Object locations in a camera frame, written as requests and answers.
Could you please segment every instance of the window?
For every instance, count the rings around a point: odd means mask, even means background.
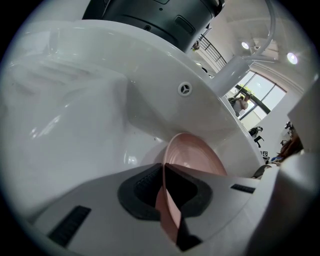
[[[238,117],[247,130],[255,127],[286,95],[278,85],[255,72],[248,74],[226,96],[245,97],[251,94],[248,108]]]
[[[262,101],[270,110],[273,110],[274,107],[282,100],[286,95],[286,92],[280,87],[275,86],[270,93]]]

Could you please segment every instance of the glass window pane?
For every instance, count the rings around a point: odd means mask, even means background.
[[[267,97],[265,97],[262,103],[265,104],[270,110],[273,110],[285,95],[285,91],[280,89],[278,86],[275,86],[267,95]]]
[[[238,82],[238,85],[241,87],[244,86],[254,76],[254,74],[254,72],[249,71],[248,74],[246,74],[245,77],[242,78],[240,82]]]
[[[259,106],[256,106],[256,108],[253,110],[257,116],[262,120],[267,116],[267,113],[263,111],[263,109]]]
[[[272,89],[275,84],[265,79],[261,75],[255,75],[254,78],[246,85],[246,89],[249,89],[254,96],[259,100],[262,100],[264,96]]]
[[[238,92],[239,90],[236,87],[233,87],[230,91],[226,93],[226,96],[227,98],[231,98],[234,97]]]
[[[237,97],[243,97],[245,98],[245,95],[240,93]],[[250,99],[248,100],[248,108],[246,110],[242,110],[239,114],[238,118],[241,118],[245,113],[247,113],[248,111],[250,111],[253,107],[255,106],[255,103],[253,101],[251,101]]]
[[[253,110],[241,120],[241,123],[249,131],[251,128],[255,127],[260,121],[260,117]]]

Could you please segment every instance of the white plastic panel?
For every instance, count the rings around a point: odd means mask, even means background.
[[[156,35],[101,20],[39,22],[11,49],[0,81],[1,163],[28,218],[85,181],[161,162],[181,132],[203,138],[229,175],[250,177],[263,164],[209,76]],[[177,92],[184,82],[187,97]]]

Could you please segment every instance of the black vent slot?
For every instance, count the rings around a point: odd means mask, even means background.
[[[162,179],[162,171],[157,169],[137,181],[133,186],[133,192],[142,202],[155,208]]]
[[[252,194],[256,190],[254,187],[243,186],[243,185],[239,185],[239,184],[234,184],[231,188],[234,190],[239,190],[239,191],[247,192],[250,194]]]
[[[83,206],[76,206],[48,237],[58,245],[65,247],[80,228],[91,209]]]

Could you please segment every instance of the white wall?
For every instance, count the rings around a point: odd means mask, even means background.
[[[211,21],[210,26],[212,29],[205,37],[228,62],[235,55],[239,46],[238,40],[235,38],[224,16],[225,9]]]
[[[307,91],[289,113],[305,152],[320,152],[320,80]]]
[[[259,116],[254,111],[252,111],[250,114],[248,114],[241,120],[241,123],[249,131],[252,127],[255,127],[260,121],[261,119],[259,118]]]
[[[259,135],[264,141],[259,140],[261,151],[268,151],[268,156],[273,158],[280,152],[283,136],[286,133],[285,125],[289,121],[288,113],[296,105],[302,95],[294,90],[286,93],[278,105],[256,126],[261,126],[263,131]]]

